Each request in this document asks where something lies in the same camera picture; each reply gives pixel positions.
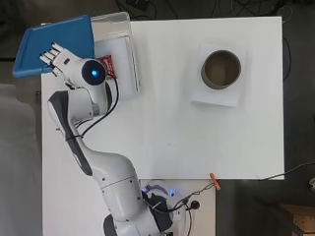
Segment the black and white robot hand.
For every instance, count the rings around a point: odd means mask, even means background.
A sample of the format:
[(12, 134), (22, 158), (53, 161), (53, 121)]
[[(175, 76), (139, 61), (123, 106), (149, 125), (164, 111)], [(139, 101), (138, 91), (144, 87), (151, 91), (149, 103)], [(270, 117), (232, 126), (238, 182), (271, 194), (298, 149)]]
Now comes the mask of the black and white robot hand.
[(39, 54), (39, 59), (52, 69), (52, 73), (71, 88), (80, 88), (84, 82), (82, 67), (85, 59), (53, 42), (51, 48)]

